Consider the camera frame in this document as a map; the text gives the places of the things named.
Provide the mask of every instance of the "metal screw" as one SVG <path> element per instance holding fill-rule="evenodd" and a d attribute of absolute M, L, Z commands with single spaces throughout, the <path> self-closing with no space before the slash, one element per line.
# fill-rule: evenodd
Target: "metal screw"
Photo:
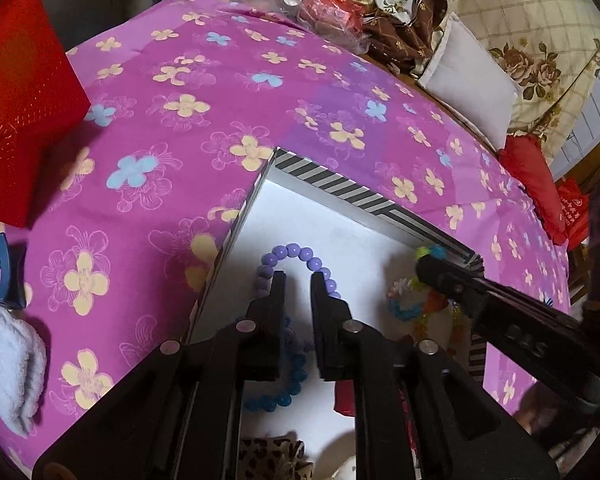
<path fill-rule="evenodd" d="M 252 319 L 243 319 L 235 324 L 235 329 L 238 332 L 253 332 L 256 330 L 256 322 Z"/>
<path fill-rule="evenodd" d="M 178 350 L 180 350 L 180 343 L 173 339 L 165 341 L 160 345 L 160 352 L 165 355 L 175 354 Z"/>
<path fill-rule="evenodd" d="M 362 330 L 363 325 L 356 319 L 347 319 L 342 324 L 342 327 L 347 332 L 351 332 L 352 334 L 357 334 L 358 332 L 360 332 Z"/>
<path fill-rule="evenodd" d="M 431 339 L 423 339 L 418 343 L 418 348 L 423 354 L 433 355 L 438 351 L 438 344 Z"/>

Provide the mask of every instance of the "leopard print fabric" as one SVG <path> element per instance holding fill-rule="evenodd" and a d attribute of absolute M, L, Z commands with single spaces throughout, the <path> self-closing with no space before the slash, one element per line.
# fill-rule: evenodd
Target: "leopard print fabric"
<path fill-rule="evenodd" d="M 238 449 L 238 480 L 310 480 L 304 442 L 289 438 L 244 438 Z"/>

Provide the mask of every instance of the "green pom pom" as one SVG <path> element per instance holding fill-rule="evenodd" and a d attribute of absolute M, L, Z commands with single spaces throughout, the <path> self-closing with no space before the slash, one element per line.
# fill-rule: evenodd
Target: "green pom pom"
<path fill-rule="evenodd" d="M 427 254 L 429 254 L 431 251 L 429 251 L 428 247 L 418 247 L 416 249 L 416 260 L 421 259 L 421 257 L 426 256 Z"/>

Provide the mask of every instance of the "red box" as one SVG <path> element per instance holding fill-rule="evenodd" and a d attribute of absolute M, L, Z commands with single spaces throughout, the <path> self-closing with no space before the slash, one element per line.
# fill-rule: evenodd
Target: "red box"
<path fill-rule="evenodd" d="M 42 1 L 0 0 L 1 222 L 26 225 L 43 150 L 89 106 Z"/>

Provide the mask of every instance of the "red bag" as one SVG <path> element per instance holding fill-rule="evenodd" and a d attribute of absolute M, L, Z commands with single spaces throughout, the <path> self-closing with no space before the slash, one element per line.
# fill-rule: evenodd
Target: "red bag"
<path fill-rule="evenodd" d="M 558 186 L 558 196 L 571 251 L 589 236 L 589 195 L 583 195 L 578 183 L 570 178 Z"/>
<path fill-rule="evenodd" d="M 0 221 L 27 223 L 43 150 L 90 103 L 41 0 L 0 0 Z"/>

